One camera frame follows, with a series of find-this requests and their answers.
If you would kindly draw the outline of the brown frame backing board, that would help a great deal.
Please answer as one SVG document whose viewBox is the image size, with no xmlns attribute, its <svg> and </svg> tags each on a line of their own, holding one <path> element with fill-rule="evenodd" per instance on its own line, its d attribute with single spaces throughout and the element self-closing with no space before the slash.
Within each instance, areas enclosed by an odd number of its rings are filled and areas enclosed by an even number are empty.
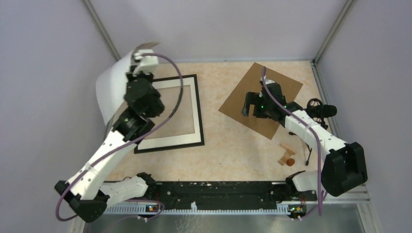
<svg viewBox="0 0 412 233">
<path fill-rule="evenodd" d="M 254 116 L 255 113 L 260 113 L 267 109 L 267 106 L 264 105 L 265 100 L 259 98 L 260 92 L 264 89 L 260 84 L 262 68 L 263 65 L 258 63 L 252 64 L 219 108 L 219 112 L 258 134 L 272 139 L 280 126 L 279 123 L 270 118 L 257 118 Z M 269 68 L 266 69 L 266 76 L 268 80 L 273 80 L 280 85 L 282 94 L 286 99 L 285 102 L 294 101 L 303 86 L 302 83 Z"/>
</svg>

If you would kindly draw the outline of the cat photo print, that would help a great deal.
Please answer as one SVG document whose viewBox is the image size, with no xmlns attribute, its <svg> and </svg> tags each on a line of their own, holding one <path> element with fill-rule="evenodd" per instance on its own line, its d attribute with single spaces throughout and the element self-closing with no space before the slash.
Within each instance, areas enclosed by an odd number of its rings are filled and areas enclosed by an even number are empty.
<svg viewBox="0 0 412 233">
<path fill-rule="evenodd" d="M 126 93 L 126 73 L 139 74 L 141 71 L 145 74 L 154 73 L 159 65 L 158 58 L 156 56 L 142 57 L 141 55 L 153 53 L 153 47 L 158 44 L 159 42 L 155 41 L 138 45 L 98 77 L 96 96 L 104 125 L 108 124 L 123 103 L 123 96 Z"/>
</svg>

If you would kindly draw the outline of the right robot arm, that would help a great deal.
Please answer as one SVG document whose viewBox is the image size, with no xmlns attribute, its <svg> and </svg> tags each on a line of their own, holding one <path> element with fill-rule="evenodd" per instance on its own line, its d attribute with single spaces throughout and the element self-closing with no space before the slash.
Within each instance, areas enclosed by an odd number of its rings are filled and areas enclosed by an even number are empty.
<svg viewBox="0 0 412 233">
<path fill-rule="evenodd" d="M 292 182 L 285 186 L 289 199 L 298 200 L 305 191 L 312 190 L 338 197 L 367 182 L 363 147 L 357 142 L 345 142 L 327 131 L 324 119 L 336 115 L 334 105 L 311 99 L 303 108 L 294 101 L 286 101 L 280 84 L 272 80 L 260 84 L 260 92 L 246 93 L 242 115 L 247 117 L 253 105 L 253 116 L 278 122 L 309 148 L 315 149 L 321 160 L 317 171 L 290 176 Z"/>
</svg>

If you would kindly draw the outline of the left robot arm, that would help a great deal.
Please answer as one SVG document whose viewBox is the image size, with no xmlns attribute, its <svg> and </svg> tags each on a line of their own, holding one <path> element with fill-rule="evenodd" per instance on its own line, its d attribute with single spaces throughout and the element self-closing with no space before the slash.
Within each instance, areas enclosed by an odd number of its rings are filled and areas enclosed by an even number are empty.
<svg viewBox="0 0 412 233">
<path fill-rule="evenodd" d="M 124 99 L 127 108 L 80 171 L 54 186 L 60 195 L 55 208 L 55 217 L 59 221 L 80 217 L 90 223 L 115 204 L 139 197 L 148 201 L 155 196 L 155 181 L 145 172 L 124 181 L 105 182 L 124 156 L 163 126 L 163 123 L 155 125 L 152 122 L 152 118 L 160 116 L 165 109 L 160 93 L 153 87 L 154 75 L 143 71 L 137 75 L 128 72 L 126 78 Z"/>
</svg>

